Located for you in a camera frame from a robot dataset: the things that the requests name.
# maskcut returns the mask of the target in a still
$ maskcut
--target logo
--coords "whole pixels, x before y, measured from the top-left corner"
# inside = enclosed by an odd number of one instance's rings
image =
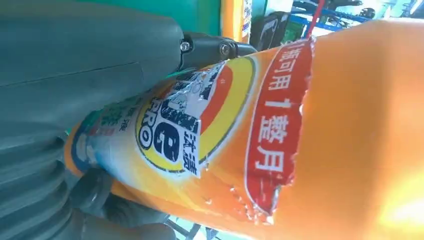
[[[147,163],[160,173],[200,178],[243,109],[254,75],[253,60],[241,57],[179,75],[159,89],[135,124]]]

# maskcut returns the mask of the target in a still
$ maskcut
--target blue metal frame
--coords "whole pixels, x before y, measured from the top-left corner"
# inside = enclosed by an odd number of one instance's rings
[[[291,16],[290,16],[291,22],[303,24],[303,25],[307,26],[306,31],[304,32],[304,34],[302,36],[303,38],[305,37],[305,33],[308,32],[308,29],[311,25],[311,22],[308,19],[301,17],[301,16],[298,16],[296,14],[313,15],[316,10],[317,10],[317,7],[311,4],[310,6],[308,6],[307,10],[296,10],[296,11],[291,12]],[[348,20],[359,22],[359,23],[365,23],[365,22],[370,20],[370,19],[365,18],[365,17],[354,16],[354,15],[350,15],[350,14],[347,14],[347,13],[344,13],[344,12],[333,11],[333,10],[329,10],[329,9],[323,9],[320,13],[320,17],[322,17],[322,16],[336,18],[337,25],[340,25],[341,19],[348,19]],[[324,23],[320,23],[320,22],[317,22],[315,24],[315,27],[325,29],[325,30],[329,30],[329,31],[333,31],[333,32],[337,32],[337,31],[344,29],[343,27],[328,25],[328,24],[324,24]]]

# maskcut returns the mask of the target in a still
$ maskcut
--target sticker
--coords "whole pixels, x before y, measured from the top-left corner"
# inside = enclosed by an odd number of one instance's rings
[[[240,58],[180,75],[157,91],[136,122],[143,158],[157,170],[200,178],[242,110],[254,73],[253,60]]]
[[[311,43],[283,46],[264,77],[245,157],[245,187],[253,204],[273,214],[282,186],[294,177],[302,115],[312,63]]]

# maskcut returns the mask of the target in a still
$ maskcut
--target orange bottle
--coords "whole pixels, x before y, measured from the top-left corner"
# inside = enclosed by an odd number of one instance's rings
[[[281,189],[272,225],[205,214],[184,207],[187,202],[177,203],[175,198],[165,199],[161,194],[142,194],[119,182],[113,192],[194,222],[259,240],[422,240],[423,40],[424,22],[410,19],[372,21],[316,40],[312,78],[303,101],[294,181]],[[249,121],[243,119],[235,133],[239,134],[237,141],[224,147],[234,159],[217,156],[209,172],[215,172],[214,166],[219,170],[239,156],[244,158]],[[232,148],[230,144],[240,147]],[[66,160],[71,169],[75,168],[69,157]],[[141,183],[149,180],[146,169],[141,171]],[[218,170],[221,177],[243,185],[237,175],[239,169]],[[181,188],[193,189],[193,198],[186,198],[187,201],[195,201],[197,193],[213,190],[203,186],[213,186],[215,178],[209,178],[210,173],[202,174],[209,182],[193,180]]]

